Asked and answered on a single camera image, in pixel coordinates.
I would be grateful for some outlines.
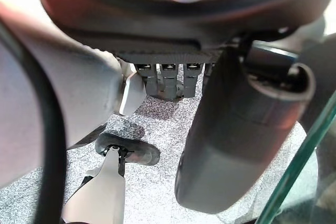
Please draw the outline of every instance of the black cylinder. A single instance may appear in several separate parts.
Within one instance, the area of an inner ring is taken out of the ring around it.
[[[233,49],[216,64],[178,167],[178,203],[215,214],[253,186],[312,98],[311,70],[294,64],[286,80],[249,74]]]

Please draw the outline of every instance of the green glass edge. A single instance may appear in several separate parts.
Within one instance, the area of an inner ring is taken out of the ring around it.
[[[255,224],[269,224],[273,221],[285,197],[298,178],[315,147],[328,132],[336,115],[336,92],[329,99],[327,105],[309,130],[306,139],[286,169],[277,187],[263,209]]]

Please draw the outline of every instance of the black cable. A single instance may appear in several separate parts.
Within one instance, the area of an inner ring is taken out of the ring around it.
[[[40,64],[1,19],[0,40],[30,80],[44,123],[44,170],[34,224],[59,224],[66,179],[66,136],[60,105]]]

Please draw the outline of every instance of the black rubber pad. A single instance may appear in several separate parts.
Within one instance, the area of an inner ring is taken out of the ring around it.
[[[154,145],[148,144],[141,140],[122,138],[110,133],[101,134],[96,140],[96,152],[100,155],[112,146],[127,149],[128,163],[137,163],[141,165],[156,165],[160,160],[160,151]]]

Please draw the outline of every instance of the gray carpet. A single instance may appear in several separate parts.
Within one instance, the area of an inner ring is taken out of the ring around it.
[[[178,205],[174,196],[174,180],[180,154],[201,97],[201,79],[196,97],[181,102],[163,102],[151,97],[128,118],[112,116],[107,132],[138,138],[155,145],[161,151],[160,162],[153,166],[126,164],[126,199],[124,223],[197,224],[242,223],[258,216],[277,181],[305,137],[296,125],[278,156],[255,186],[236,204],[219,215],[207,215]],[[68,151],[68,177],[65,200],[79,187],[88,169],[98,167],[103,157],[95,153],[94,144]],[[307,168],[299,191],[289,203],[314,192],[316,158]],[[38,194],[41,169],[37,169],[0,191],[1,224],[29,223]]]

